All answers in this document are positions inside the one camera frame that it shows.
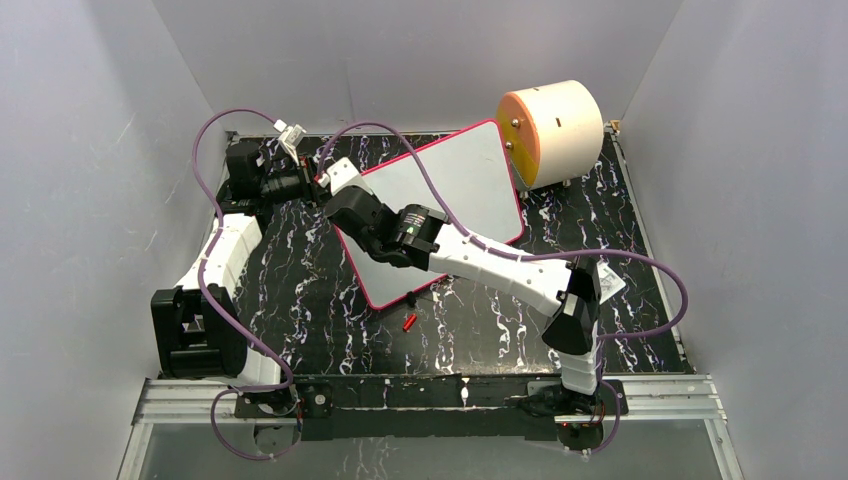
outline beige cylinder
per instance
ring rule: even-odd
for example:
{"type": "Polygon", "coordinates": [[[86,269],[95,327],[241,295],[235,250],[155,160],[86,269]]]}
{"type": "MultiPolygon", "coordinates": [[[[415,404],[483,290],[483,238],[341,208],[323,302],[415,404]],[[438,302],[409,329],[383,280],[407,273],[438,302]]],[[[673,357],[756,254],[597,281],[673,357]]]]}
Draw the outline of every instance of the beige cylinder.
{"type": "Polygon", "coordinates": [[[604,123],[580,82],[509,92],[495,117],[515,170],[534,189],[585,175],[598,160],[604,123]]]}

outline gray backdrop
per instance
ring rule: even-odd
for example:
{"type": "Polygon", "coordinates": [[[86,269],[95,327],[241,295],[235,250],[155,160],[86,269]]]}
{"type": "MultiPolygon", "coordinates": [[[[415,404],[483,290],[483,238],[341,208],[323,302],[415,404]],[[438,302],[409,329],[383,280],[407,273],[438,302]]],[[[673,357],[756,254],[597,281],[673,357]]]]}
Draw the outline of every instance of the gray backdrop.
{"type": "Polygon", "coordinates": [[[109,0],[0,3],[0,104],[0,478],[115,478],[159,369],[150,295],[209,225],[211,109],[152,4],[109,0]]]}
{"type": "Polygon", "coordinates": [[[494,116],[507,91],[568,79],[621,118],[681,0],[154,3],[213,109],[331,133],[354,120],[458,129],[494,116]]]}
{"type": "Polygon", "coordinates": [[[844,1],[686,1],[622,125],[747,478],[848,471],[846,45],[844,1]]]}

